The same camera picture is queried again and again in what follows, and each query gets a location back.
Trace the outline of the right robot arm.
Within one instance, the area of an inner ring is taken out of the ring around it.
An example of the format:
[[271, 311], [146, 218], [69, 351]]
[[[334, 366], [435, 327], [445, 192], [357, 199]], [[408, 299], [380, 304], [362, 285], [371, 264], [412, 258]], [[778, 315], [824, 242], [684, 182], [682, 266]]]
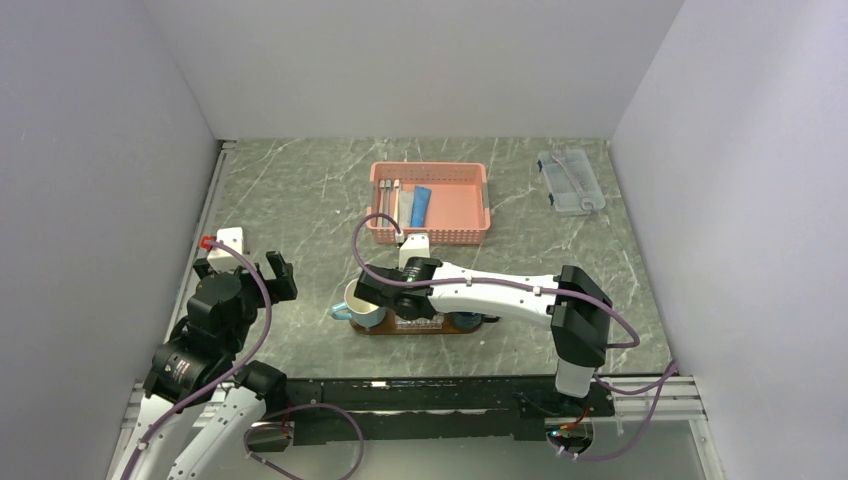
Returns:
[[354, 297], [406, 320], [470, 313], [548, 327], [558, 356], [551, 401], [564, 415], [588, 404], [593, 375], [605, 364], [613, 303], [579, 267], [515, 276], [412, 257], [403, 269], [368, 265]]

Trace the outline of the clear acrylic holder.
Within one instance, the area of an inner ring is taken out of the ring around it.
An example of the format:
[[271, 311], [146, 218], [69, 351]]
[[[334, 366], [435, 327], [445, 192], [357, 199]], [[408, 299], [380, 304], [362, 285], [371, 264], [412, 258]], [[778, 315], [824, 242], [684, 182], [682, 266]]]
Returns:
[[433, 318], [418, 318], [407, 320], [395, 317], [395, 326], [400, 331], [440, 330], [444, 324], [444, 315], [436, 314]]

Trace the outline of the brown wooden oval tray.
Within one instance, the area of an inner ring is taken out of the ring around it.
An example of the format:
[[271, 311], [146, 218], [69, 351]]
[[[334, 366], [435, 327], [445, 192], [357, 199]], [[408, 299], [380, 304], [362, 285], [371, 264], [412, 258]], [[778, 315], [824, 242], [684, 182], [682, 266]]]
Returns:
[[347, 323], [363, 335], [459, 335], [477, 331], [484, 323], [479, 314], [438, 313], [433, 319], [404, 320], [389, 311], [376, 326], [363, 327], [353, 320]]

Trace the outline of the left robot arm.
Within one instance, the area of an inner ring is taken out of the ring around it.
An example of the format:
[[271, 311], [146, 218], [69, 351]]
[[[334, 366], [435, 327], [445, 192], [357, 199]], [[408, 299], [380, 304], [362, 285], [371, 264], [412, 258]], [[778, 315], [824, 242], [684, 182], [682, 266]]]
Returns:
[[289, 404], [286, 375], [239, 359], [259, 312], [297, 297], [293, 265], [277, 251], [273, 278], [234, 257], [198, 259], [186, 315], [154, 353], [132, 435], [115, 479], [205, 479], [235, 458], [247, 430]]

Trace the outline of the blue toothpaste tube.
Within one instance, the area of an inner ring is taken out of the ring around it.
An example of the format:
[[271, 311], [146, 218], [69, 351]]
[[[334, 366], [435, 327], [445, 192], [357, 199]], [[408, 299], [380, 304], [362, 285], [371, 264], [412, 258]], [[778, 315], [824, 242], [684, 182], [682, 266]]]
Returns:
[[423, 228], [425, 226], [431, 195], [430, 188], [421, 185], [415, 186], [410, 212], [410, 226], [412, 228]]

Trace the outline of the dark blue mug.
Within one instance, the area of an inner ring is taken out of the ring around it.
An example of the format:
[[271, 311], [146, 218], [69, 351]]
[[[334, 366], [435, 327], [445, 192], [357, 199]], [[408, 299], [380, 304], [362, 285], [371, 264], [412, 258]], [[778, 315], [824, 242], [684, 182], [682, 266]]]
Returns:
[[472, 332], [483, 324], [494, 324], [501, 320], [499, 316], [485, 315], [477, 312], [453, 312], [450, 314], [450, 324], [460, 332]]

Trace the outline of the light blue mug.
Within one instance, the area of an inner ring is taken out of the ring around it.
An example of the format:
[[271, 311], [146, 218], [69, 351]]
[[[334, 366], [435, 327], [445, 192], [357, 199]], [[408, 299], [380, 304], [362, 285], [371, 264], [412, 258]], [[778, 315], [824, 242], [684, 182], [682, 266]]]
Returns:
[[343, 301], [332, 306], [329, 315], [334, 320], [349, 321], [369, 329], [376, 327], [386, 318], [387, 310], [354, 295], [357, 280], [351, 280], [345, 287]]

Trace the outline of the pink plastic basket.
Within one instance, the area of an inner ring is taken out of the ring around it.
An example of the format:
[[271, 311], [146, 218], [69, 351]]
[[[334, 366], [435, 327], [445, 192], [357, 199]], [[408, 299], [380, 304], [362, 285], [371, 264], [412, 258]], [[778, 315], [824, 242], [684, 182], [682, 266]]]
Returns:
[[407, 235], [426, 233], [442, 245], [479, 245], [491, 226], [487, 172], [480, 163], [376, 162], [369, 181], [372, 199], [366, 212], [379, 213], [379, 181], [400, 179], [401, 190], [416, 185], [431, 189], [425, 226], [405, 228]]

